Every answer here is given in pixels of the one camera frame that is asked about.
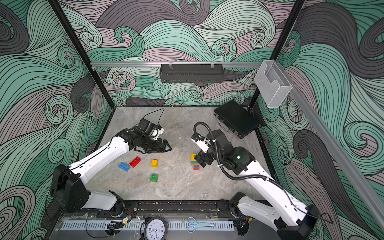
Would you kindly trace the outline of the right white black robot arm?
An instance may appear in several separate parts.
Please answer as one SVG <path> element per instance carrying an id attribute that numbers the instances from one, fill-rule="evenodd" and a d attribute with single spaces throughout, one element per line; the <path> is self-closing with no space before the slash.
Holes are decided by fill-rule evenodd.
<path id="1" fill-rule="evenodd" d="M 275 230 L 282 240 L 309 238 L 320 216 L 317 207 L 307 206 L 289 194 L 243 147 L 220 149 L 218 154 L 208 147 L 206 151 L 193 154 L 191 161 L 204 168 L 211 165 L 217 156 L 221 158 L 218 167 L 224 170 L 227 178 L 246 181 L 265 198 L 263 202 L 256 201 L 241 192 L 231 198 L 229 208 L 240 225 L 255 219 Z"/>

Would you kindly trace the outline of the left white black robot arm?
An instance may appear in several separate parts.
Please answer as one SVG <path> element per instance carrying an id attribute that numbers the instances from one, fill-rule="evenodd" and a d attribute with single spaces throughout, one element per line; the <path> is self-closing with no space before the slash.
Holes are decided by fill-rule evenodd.
<path id="1" fill-rule="evenodd" d="M 67 213 L 93 209 L 107 211 L 114 218 L 121 216 L 125 204 L 119 195 L 113 191 L 91 191 L 86 188 L 86 184 L 109 163 L 131 150 L 142 154 L 171 151 L 168 141 L 160 138 L 163 132 L 160 126 L 151 131 L 141 131 L 138 127 L 123 129 L 106 145 L 84 159 L 69 166 L 59 165 L 53 171 L 50 196 Z"/>

